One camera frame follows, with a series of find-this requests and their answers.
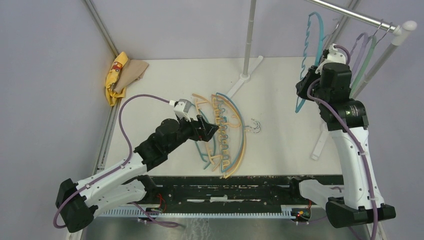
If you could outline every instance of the hanging rack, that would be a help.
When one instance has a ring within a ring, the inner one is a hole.
[[[359,4],[361,3],[361,0],[351,0],[350,3],[347,5],[347,9],[350,10],[356,10]],[[339,40],[339,37],[342,33],[342,31],[345,29],[345,25],[349,22],[349,17],[346,15],[343,15],[340,20],[337,23],[337,26],[334,29],[334,32],[330,34],[327,38],[327,41],[325,42],[324,49],[328,49],[329,46],[337,40]]]
[[[362,13],[358,13],[356,11],[346,9],[342,6],[329,3],[323,0],[306,0],[310,3],[319,5],[321,7],[327,8],[334,12],[343,14],[349,18],[357,19],[364,23],[367,23],[371,26],[378,27],[380,30],[384,30],[387,33],[392,33],[395,37],[391,41],[390,45],[386,48],[383,54],[378,58],[378,60],[371,67],[369,72],[365,74],[365,77],[361,79],[357,88],[353,92],[353,98],[356,98],[359,93],[365,88],[365,86],[370,82],[370,80],[374,77],[374,75],[380,70],[383,64],[389,59],[389,57],[393,54],[393,52],[405,41],[405,39],[417,28],[417,23],[415,21],[406,21],[405,23],[400,25],[393,24],[391,22],[386,22],[384,20],[380,20],[378,18],[368,16]]]

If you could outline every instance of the metal frame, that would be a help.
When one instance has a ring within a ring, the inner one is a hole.
[[[359,13],[359,12],[355,12],[355,11],[350,10],[350,9],[346,9],[342,6],[337,5],[337,4],[329,3],[329,2],[326,2],[326,1],[322,1],[322,0],[306,0],[306,1],[313,3],[313,4],[316,4],[316,5],[319,5],[321,7],[327,8],[327,9],[332,10],[334,12],[343,14],[347,17],[360,20],[360,21],[367,23],[369,25],[372,25],[374,27],[379,27],[380,29],[382,29],[384,31],[389,30],[389,32],[391,32],[391,33],[395,33],[397,31],[396,25],[390,24],[389,22],[383,21],[382,19],[377,19],[377,18],[372,17],[372,16],[368,16],[368,15],[365,15],[365,14],[362,14],[362,13]]]
[[[112,40],[110,34],[108,33],[108,30],[106,29],[105,25],[102,22],[102,19],[100,18],[99,14],[97,13],[96,8],[94,7],[94,3],[92,0],[82,0],[83,3],[85,3],[85,6],[87,7],[88,12],[90,13],[91,17],[93,17],[93,20],[95,24],[97,25],[98,29],[101,32],[101,35],[104,38],[104,41],[107,43],[107,46],[109,47],[110,51],[116,58],[119,54],[119,51],[117,47],[114,44],[114,41]]]
[[[121,106],[121,99],[118,99],[115,106],[110,109],[110,114],[107,119],[106,129],[101,140],[101,146],[97,155],[97,160],[94,163],[91,175],[95,175],[98,171],[105,169],[105,159],[109,152],[109,147],[112,141],[112,134],[117,121],[117,115]]]
[[[332,4],[323,0],[307,0],[310,3],[314,3],[321,7],[327,8],[337,13],[343,14],[345,17],[354,18],[360,20],[364,23],[367,23],[371,26],[377,27],[378,30],[384,30],[387,33],[392,33],[395,35],[395,38],[391,41],[389,46],[384,50],[383,54],[378,58],[378,60],[371,67],[369,72],[359,81],[359,84],[352,91],[352,97],[356,98],[361,91],[367,86],[367,84],[371,81],[374,75],[380,70],[383,64],[390,58],[390,56],[395,52],[395,50],[405,41],[405,39],[417,28],[417,23],[415,21],[406,21],[402,26],[393,24],[392,22],[387,23],[383,19],[379,20],[375,17],[368,16],[362,13],[355,12],[350,9],[346,9],[342,6]]]
[[[356,10],[360,3],[361,3],[361,0],[351,0],[349,5],[347,6],[347,9]],[[348,24],[348,22],[349,22],[349,17],[343,15],[341,19],[338,21],[334,29],[334,32],[328,37],[327,41],[325,42],[324,49],[328,49],[331,44],[339,40],[339,37],[342,34],[343,30],[346,28],[346,25]]]

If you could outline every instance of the white table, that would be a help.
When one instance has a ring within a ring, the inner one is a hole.
[[[232,98],[245,118],[261,123],[261,132],[247,134],[247,150],[233,176],[334,175],[341,174],[336,147],[329,139],[318,161],[310,158],[320,135],[322,120],[318,106],[307,101],[295,113],[296,88],[301,57],[265,58]],[[193,100],[192,93],[210,98],[216,92],[226,94],[239,79],[242,58],[148,60],[143,79],[127,89],[126,98],[152,94],[168,100]],[[310,66],[313,58],[308,58]],[[174,118],[171,106],[142,97],[130,102],[123,111],[122,124],[133,149],[153,133],[166,118]],[[105,166],[128,155],[128,146],[115,124]],[[151,176],[218,176],[200,159],[196,146],[188,140],[169,159],[148,174]]]

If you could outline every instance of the white backdrop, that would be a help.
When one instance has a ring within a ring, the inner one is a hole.
[[[245,54],[250,0],[94,0],[119,51],[138,59],[241,58]],[[347,5],[349,0],[331,2]],[[300,57],[308,14],[319,10],[325,33],[339,15],[304,0],[258,0],[253,27],[253,57]],[[318,26],[312,17],[313,27]],[[318,32],[311,31],[309,55]]]
[[[83,2],[57,0],[0,1],[0,56],[0,239],[62,240],[59,185],[94,167],[113,56]]]

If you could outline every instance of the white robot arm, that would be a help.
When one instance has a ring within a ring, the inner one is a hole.
[[[392,219],[396,216],[395,208],[385,204],[376,183],[368,146],[368,118],[364,105],[349,98],[352,72],[349,66],[339,62],[312,66],[307,75],[296,84],[297,95],[306,100],[308,89],[311,98],[318,100],[320,116],[333,138],[340,158],[344,190],[330,189],[314,179],[300,179],[298,190],[302,197],[325,209],[330,223],[335,228],[373,222],[373,203],[375,201],[378,220]],[[337,120],[329,108],[342,119]],[[358,148],[345,127],[358,140],[363,151]],[[363,156],[369,168],[369,175],[364,166]],[[371,199],[369,181],[372,182],[374,198]]]
[[[197,120],[189,118],[189,101],[180,99],[170,104],[177,120],[163,120],[129,159],[75,183],[69,178],[60,184],[56,207],[70,233],[85,228],[105,211],[143,200],[156,187],[145,175],[148,171],[166,161],[168,154],[188,139],[208,142],[219,129],[201,115]]]

